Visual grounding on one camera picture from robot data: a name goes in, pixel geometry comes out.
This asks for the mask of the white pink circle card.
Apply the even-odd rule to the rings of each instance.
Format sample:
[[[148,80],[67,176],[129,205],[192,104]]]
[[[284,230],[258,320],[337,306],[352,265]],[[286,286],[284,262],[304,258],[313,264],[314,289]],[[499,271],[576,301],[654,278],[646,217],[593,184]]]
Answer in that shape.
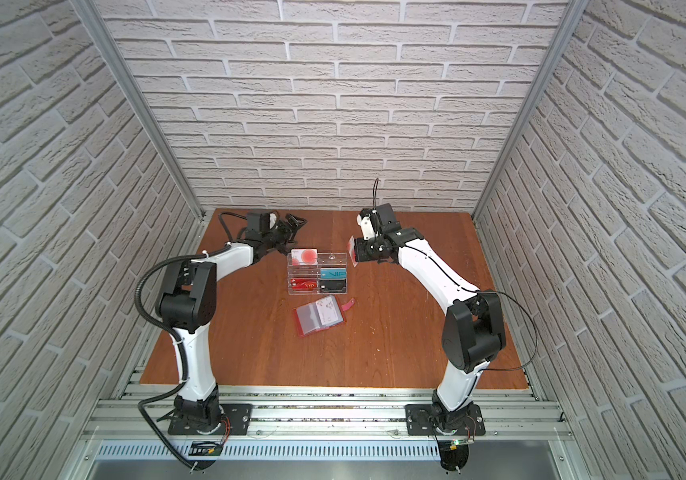
[[[318,252],[316,249],[292,249],[290,251],[290,264],[292,266],[317,265]]]

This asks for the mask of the clear acrylic card organizer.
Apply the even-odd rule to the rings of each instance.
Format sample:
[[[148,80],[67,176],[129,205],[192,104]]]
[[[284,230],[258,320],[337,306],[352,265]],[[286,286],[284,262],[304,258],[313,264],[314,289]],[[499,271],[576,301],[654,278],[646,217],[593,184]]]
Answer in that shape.
[[[325,252],[325,251],[319,251],[318,252],[318,264],[317,265],[312,265],[312,266],[292,266],[290,264],[290,253],[287,256],[287,290],[288,293],[291,295],[343,295],[343,294],[330,294],[330,293],[321,293],[319,291],[314,292],[314,293],[301,293],[301,294],[293,294],[289,291],[288,288],[288,283],[290,278],[300,278],[300,277],[311,277],[311,278],[316,278],[318,280],[318,286],[319,286],[319,281],[321,280],[319,278],[319,271],[321,268],[326,268],[326,267],[342,267],[347,269],[347,290],[348,290],[348,256],[346,253],[343,252]]]

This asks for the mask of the red leather card holder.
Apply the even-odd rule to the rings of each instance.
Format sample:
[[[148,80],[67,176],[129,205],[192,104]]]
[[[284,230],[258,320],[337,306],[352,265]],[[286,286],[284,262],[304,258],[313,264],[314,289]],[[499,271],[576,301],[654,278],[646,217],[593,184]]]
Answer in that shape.
[[[294,310],[296,328],[300,337],[328,330],[346,321],[345,313],[356,304],[351,298],[340,303],[335,296],[326,296]]]

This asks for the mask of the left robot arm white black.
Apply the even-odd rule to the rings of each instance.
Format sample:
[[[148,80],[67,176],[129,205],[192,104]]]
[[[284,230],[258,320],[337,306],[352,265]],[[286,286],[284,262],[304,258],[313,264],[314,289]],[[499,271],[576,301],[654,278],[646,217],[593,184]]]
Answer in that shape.
[[[179,389],[174,394],[173,419],[197,431],[211,432],[222,422],[218,384],[212,371],[209,324],[217,309],[218,282],[259,262],[271,252],[286,255],[307,220],[291,213],[255,211],[231,217],[246,222],[213,253],[170,258],[163,270],[155,313],[176,348]]]

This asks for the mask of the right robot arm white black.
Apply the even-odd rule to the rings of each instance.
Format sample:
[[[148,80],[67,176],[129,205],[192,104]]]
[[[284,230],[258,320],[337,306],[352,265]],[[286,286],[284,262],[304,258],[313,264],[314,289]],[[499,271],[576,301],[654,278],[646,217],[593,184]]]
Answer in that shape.
[[[361,236],[350,242],[353,260],[398,264],[443,309],[441,344],[448,364],[433,407],[446,420],[465,413],[482,373],[506,346],[499,295],[455,272],[417,229],[401,226],[389,204],[361,210],[356,222]]]

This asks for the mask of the red card in organizer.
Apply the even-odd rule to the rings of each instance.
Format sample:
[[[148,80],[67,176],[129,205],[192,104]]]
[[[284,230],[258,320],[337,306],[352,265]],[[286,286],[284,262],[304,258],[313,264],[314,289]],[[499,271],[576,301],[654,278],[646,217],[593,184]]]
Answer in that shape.
[[[293,294],[314,293],[318,291],[318,280],[311,277],[290,278],[289,291]]]

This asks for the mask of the teal VIP card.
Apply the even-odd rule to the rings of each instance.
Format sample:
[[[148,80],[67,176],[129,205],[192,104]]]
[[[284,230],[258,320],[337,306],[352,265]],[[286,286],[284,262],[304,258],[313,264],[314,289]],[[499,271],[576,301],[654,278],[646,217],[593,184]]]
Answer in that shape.
[[[343,281],[347,279],[347,269],[342,267],[321,268],[319,278],[325,281]]]

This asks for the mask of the black VIP card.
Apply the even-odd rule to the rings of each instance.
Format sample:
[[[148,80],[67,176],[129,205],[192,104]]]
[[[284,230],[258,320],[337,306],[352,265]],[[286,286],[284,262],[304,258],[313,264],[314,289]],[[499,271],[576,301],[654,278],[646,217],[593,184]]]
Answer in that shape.
[[[319,291],[321,293],[344,294],[347,292],[347,281],[321,279],[319,281]]]

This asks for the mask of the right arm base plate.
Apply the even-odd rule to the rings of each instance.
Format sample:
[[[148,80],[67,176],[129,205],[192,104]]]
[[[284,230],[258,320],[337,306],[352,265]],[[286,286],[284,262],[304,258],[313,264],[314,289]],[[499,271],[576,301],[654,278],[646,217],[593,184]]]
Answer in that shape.
[[[452,412],[440,403],[405,406],[407,432],[410,436],[484,436],[486,427],[480,407],[471,402]]]

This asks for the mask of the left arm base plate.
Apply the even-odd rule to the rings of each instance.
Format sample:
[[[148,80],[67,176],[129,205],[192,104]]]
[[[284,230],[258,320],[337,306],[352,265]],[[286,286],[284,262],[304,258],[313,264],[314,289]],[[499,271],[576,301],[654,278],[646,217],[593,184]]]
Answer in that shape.
[[[230,436],[245,436],[251,416],[252,404],[210,405],[202,410],[196,407],[191,412],[175,409],[167,433],[173,436],[216,435],[225,436],[229,427]]]

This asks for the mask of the aluminium rail frame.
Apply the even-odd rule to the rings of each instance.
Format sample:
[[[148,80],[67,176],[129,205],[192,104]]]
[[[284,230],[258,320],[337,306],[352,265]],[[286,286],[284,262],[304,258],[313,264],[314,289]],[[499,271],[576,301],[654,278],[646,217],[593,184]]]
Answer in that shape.
[[[100,400],[66,464],[62,478],[85,479],[99,461],[169,460],[171,454],[148,428],[137,404],[165,391],[134,375],[116,399]],[[205,460],[436,461],[445,436],[408,417],[426,407],[428,389],[228,386],[221,402],[232,433],[222,451]],[[585,479],[576,439],[554,401],[529,390],[478,390],[477,428],[456,436],[478,452],[484,443],[533,442],[549,456],[547,469],[560,479]]]

